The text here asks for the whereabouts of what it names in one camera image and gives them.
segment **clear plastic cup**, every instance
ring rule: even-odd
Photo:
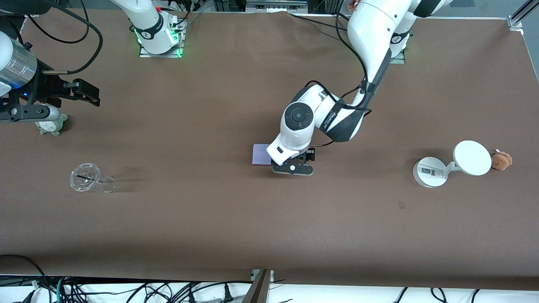
[[[116,180],[95,164],[84,163],[71,172],[70,185],[76,191],[111,192],[116,189]]]

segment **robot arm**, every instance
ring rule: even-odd
[[[129,17],[139,42],[146,51],[162,54],[178,44],[178,17],[157,11],[151,0],[111,0]]]
[[[320,84],[300,90],[281,117],[280,134],[266,149],[274,162],[273,170],[277,173],[304,174],[291,170],[289,160],[308,150],[315,127],[335,142],[352,139],[361,126],[391,57],[405,47],[409,30],[416,19],[414,13],[418,9],[432,9],[429,12],[431,14],[450,1],[360,1],[347,28],[350,43],[364,61],[367,72],[359,85],[360,90],[351,104],[346,104],[343,99],[331,94]],[[391,46],[396,32],[404,34],[404,38],[395,43],[397,45]]]

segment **white lamp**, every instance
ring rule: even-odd
[[[443,185],[452,171],[463,171],[471,176],[486,174],[492,166],[487,149],[471,140],[462,141],[453,150],[453,159],[447,166],[439,159],[426,157],[413,166],[413,177],[422,187]]]

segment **white floor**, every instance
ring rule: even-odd
[[[171,284],[172,292],[177,292],[186,283]],[[129,296],[141,284],[93,284],[82,286],[84,292],[124,292],[124,294],[89,295],[88,303],[126,303]],[[162,284],[152,284],[158,288]],[[245,295],[249,284],[231,284],[230,291],[233,297]],[[319,286],[319,285],[271,285],[268,303],[393,303],[397,300],[402,288],[400,287],[366,287],[366,286]],[[33,290],[32,286],[0,287],[0,303],[21,302]],[[162,288],[164,295],[170,295],[168,288]],[[474,290],[445,288],[447,301],[450,303],[471,302]],[[142,303],[145,291],[140,291],[130,303]],[[195,300],[200,302],[218,301],[224,297],[222,285],[213,286],[194,293]],[[165,299],[154,296],[148,303],[165,303]],[[431,295],[429,288],[409,288],[400,303],[435,303],[438,302]],[[34,294],[32,303],[49,303],[44,289]],[[475,303],[539,303],[539,292],[533,291],[497,291],[481,290]]]

